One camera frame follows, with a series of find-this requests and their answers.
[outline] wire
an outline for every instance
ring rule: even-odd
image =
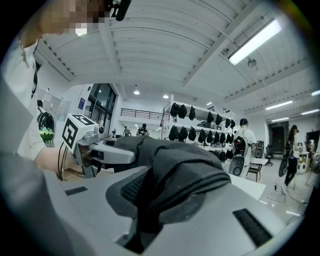
[[[60,181],[62,181],[62,169],[63,169],[63,164],[64,164],[64,158],[65,158],[66,151],[67,151],[67,146],[65,146],[64,152],[63,152],[63,155],[62,155]]]
[[[63,145],[64,145],[64,142],[62,142],[60,149],[59,149],[59,154],[58,154],[58,172],[59,172],[60,179],[61,179],[61,173],[60,173],[60,168],[59,168],[59,161],[60,161],[60,151],[61,151],[61,148]]]

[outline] ceiling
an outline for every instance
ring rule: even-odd
[[[272,18],[282,31],[232,65],[228,56]],[[199,107],[213,102],[268,119],[319,107],[319,96],[311,96],[320,86],[308,49],[268,1],[132,0],[121,22],[106,19],[86,35],[44,35],[39,43],[75,85],[121,85],[126,98],[163,101],[174,94]],[[251,59],[256,67],[248,66]],[[294,103],[265,110],[288,100]]]

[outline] dark hair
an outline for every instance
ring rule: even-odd
[[[38,99],[37,101],[36,101],[36,104],[38,105],[38,107],[43,107],[43,103],[42,103],[42,100],[40,100],[40,99]]]
[[[247,120],[247,119],[242,118],[242,119],[240,120],[240,126],[245,126],[245,125],[247,125],[247,124],[248,124],[248,120]]]
[[[295,130],[298,130],[298,127],[294,124],[289,131],[288,141],[290,143],[293,143],[295,140]]]

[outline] doorway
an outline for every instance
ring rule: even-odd
[[[283,153],[285,147],[285,129],[283,126],[272,128],[272,147],[274,153]]]

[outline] railing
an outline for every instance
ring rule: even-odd
[[[145,118],[145,119],[152,119],[152,120],[161,121],[162,113],[121,108],[121,116],[131,117],[131,118]],[[170,118],[170,114],[166,113],[164,115],[163,119],[164,119],[164,121],[169,121],[169,118]]]

